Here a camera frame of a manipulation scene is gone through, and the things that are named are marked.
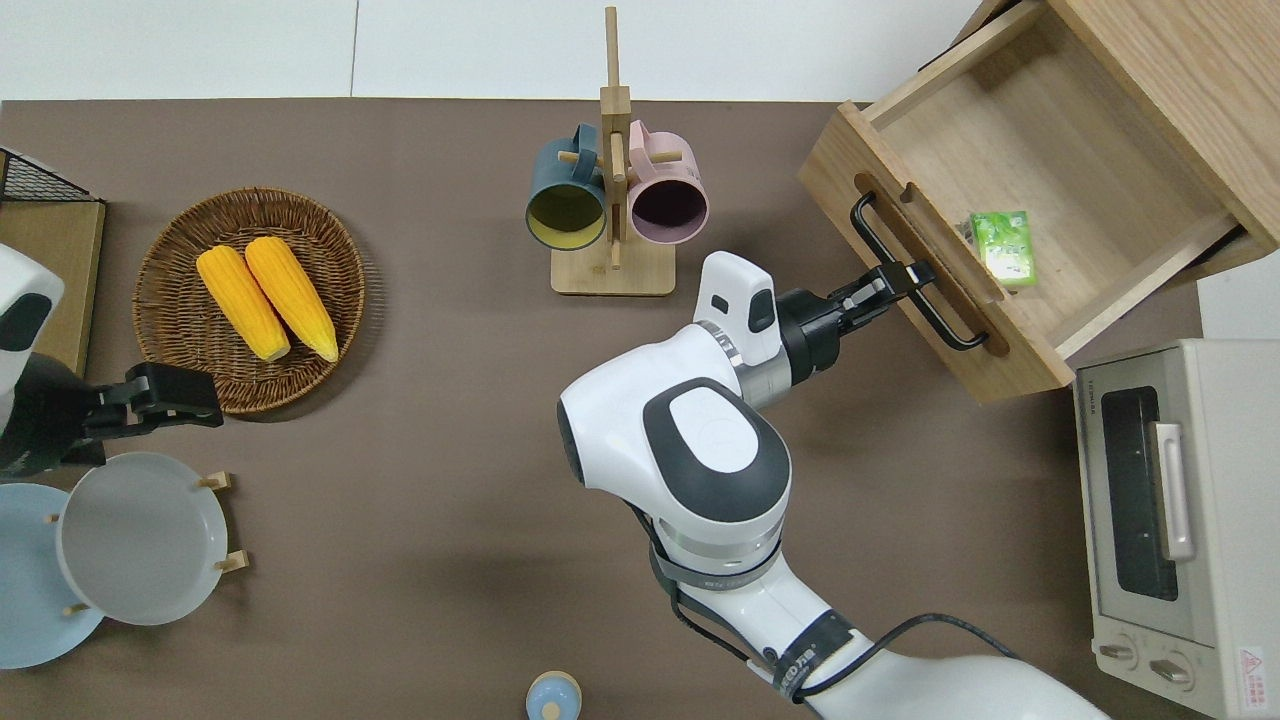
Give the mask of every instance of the white plate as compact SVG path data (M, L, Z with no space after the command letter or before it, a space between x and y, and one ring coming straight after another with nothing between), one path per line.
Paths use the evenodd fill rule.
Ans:
M108 618L160 625L209 597L227 557L227 520L200 475L166 455L127 452L72 491L58 562L76 594Z

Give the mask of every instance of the warning label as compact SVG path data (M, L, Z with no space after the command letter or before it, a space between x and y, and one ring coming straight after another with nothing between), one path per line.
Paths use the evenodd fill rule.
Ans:
M1247 710L1267 708L1266 665L1261 647L1240 648L1240 689L1244 692Z

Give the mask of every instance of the plate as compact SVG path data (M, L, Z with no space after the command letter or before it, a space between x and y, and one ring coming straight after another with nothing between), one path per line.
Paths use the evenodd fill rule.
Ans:
M259 360L232 328L196 272L196 258L215 245L241 254L257 237L289 246L320 295L347 355L365 311L365 269L342 222L310 197L266 187L216 195L174 218L142 259L133 290L133 331L142 356L214 377L223 413L282 407L323 383L337 368L292 332L289 352Z
M227 519L191 468L125 452L81 478L58 523L58 564L72 589L108 618L160 625L214 592Z
M58 527L67 493L49 486L0 484L0 670L31 667L70 652L102 621L79 602L58 566Z

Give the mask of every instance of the round woven basket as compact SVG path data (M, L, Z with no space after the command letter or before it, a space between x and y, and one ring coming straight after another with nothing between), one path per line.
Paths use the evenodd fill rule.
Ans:
M340 363L365 311L365 270L347 228L308 197L247 187L188 208L151 245L133 290L133 331L142 356L210 373L223 413L232 415L293 402L338 365L316 355L292 332L284 357L259 360L200 279L196 258L201 252L230 245L243 254L253 238L266 234L288 243L315 284L338 334Z

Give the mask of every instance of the corn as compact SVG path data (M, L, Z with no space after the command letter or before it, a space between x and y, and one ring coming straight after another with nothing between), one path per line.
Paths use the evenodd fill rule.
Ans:
M293 334L325 360L337 363L338 337L333 320L289 246L278 237L260 237L244 249L244 259Z
M289 340L284 337L280 320L236 249L219 245L201 252L196 259L196 272L253 355L273 363L289 351Z

